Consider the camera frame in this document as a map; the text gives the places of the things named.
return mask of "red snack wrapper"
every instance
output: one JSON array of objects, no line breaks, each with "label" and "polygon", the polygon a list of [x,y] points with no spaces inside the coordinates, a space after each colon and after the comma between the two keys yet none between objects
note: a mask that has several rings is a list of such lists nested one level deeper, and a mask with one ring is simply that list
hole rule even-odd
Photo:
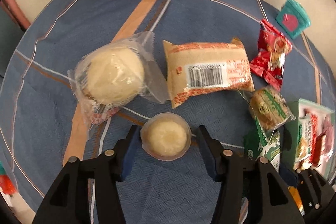
[{"label": "red snack wrapper", "polygon": [[266,20],[260,21],[259,54],[250,63],[253,73],[280,90],[284,74],[285,55],[292,50],[292,43]]},{"label": "red snack wrapper", "polygon": [[310,142],[310,158],[309,162],[314,163],[314,159],[320,158],[319,153],[316,154],[316,139],[317,139],[317,126],[318,126],[318,118],[315,114],[312,114],[309,110],[305,109],[305,113],[310,115],[311,120],[311,127],[312,127],[312,133],[311,133],[311,142]]}]

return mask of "food item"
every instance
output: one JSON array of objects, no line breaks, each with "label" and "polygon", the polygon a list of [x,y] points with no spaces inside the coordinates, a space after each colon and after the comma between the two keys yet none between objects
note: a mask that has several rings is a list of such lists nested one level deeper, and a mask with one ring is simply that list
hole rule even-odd
[{"label": "food item", "polygon": [[149,126],[147,139],[153,152],[162,156],[174,156],[185,147],[187,135],[178,123],[157,120]]},{"label": "food item", "polygon": [[273,131],[288,119],[295,119],[285,99],[270,86],[254,92],[250,100],[250,112],[265,131]]},{"label": "food item", "polygon": [[152,55],[153,43],[153,32],[137,33],[96,49],[68,71],[88,128],[137,95],[160,104],[169,99],[167,81]]},{"label": "food item", "polygon": [[310,144],[309,144],[311,155],[309,157],[309,163],[313,163],[315,147],[316,147],[316,138],[317,138],[318,117],[307,109],[305,109],[305,113],[306,113],[307,118],[310,119],[310,123],[311,123],[311,139],[310,139]]},{"label": "food item", "polygon": [[265,19],[260,21],[260,33],[258,39],[259,52],[275,52],[278,54],[289,54],[292,50],[292,43],[282,32],[276,29]]},{"label": "food item", "polygon": [[285,55],[291,50],[292,44],[283,33],[263,19],[260,22],[259,53],[250,63],[251,71],[279,91],[284,74]]},{"label": "food item", "polygon": [[133,99],[143,82],[142,62],[136,52],[126,47],[98,53],[87,71],[88,92],[104,105],[122,105]]},{"label": "food item", "polygon": [[242,42],[187,43],[163,41],[168,66],[168,90],[172,107],[188,97],[219,90],[254,91],[249,61]]},{"label": "food item", "polygon": [[143,149],[158,160],[175,160],[184,155],[191,142],[186,121],[173,113],[161,113],[141,129]]},{"label": "food item", "polygon": [[295,162],[299,162],[310,157],[311,137],[312,124],[310,117],[299,118],[299,136],[296,148]]}]

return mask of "snack package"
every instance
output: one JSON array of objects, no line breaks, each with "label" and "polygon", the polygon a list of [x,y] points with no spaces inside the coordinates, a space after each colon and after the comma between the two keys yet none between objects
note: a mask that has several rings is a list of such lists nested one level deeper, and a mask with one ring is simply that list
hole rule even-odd
[{"label": "snack package", "polygon": [[137,95],[163,104],[166,80],[154,61],[154,33],[142,32],[84,56],[68,75],[85,122],[99,124]]},{"label": "snack package", "polygon": [[304,111],[306,113],[306,117],[310,119],[311,123],[311,139],[309,144],[311,155],[309,157],[309,163],[313,163],[317,138],[318,117],[307,109],[305,109]]},{"label": "snack package", "polygon": [[271,86],[254,92],[249,104],[263,146],[269,143],[275,129],[295,120],[295,115],[287,106],[285,99]]},{"label": "snack package", "polygon": [[174,45],[163,41],[168,90],[172,108],[188,97],[219,90],[254,91],[249,61],[242,42],[187,43]]},{"label": "snack package", "polygon": [[311,156],[312,122],[310,116],[299,118],[299,138],[296,148],[295,162],[300,162]]},{"label": "snack package", "polygon": [[292,44],[283,33],[266,20],[261,20],[259,53],[250,63],[251,71],[279,91],[284,74],[285,55],[291,50]]}]

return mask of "barcode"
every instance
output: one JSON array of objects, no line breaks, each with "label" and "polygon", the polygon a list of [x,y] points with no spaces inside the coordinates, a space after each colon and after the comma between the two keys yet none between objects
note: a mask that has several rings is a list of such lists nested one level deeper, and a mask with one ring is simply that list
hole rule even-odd
[{"label": "barcode", "polygon": [[196,64],[187,66],[187,82],[192,88],[226,86],[226,68],[220,64]]}]

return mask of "clear plastic packaging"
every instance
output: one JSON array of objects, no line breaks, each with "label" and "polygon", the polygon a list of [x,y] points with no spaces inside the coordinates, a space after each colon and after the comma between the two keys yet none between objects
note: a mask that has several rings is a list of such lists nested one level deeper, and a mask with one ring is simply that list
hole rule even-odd
[{"label": "clear plastic packaging", "polygon": [[181,158],[189,149],[191,130],[179,115],[165,112],[155,115],[140,131],[142,148],[162,161]]},{"label": "clear plastic packaging", "polygon": [[68,75],[84,120],[99,124],[137,95],[163,104],[167,83],[153,58],[154,33],[142,32],[84,56]]},{"label": "clear plastic packaging", "polygon": [[241,95],[250,105],[262,146],[269,143],[276,129],[296,118],[285,99],[270,85],[254,93],[243,92]]}]

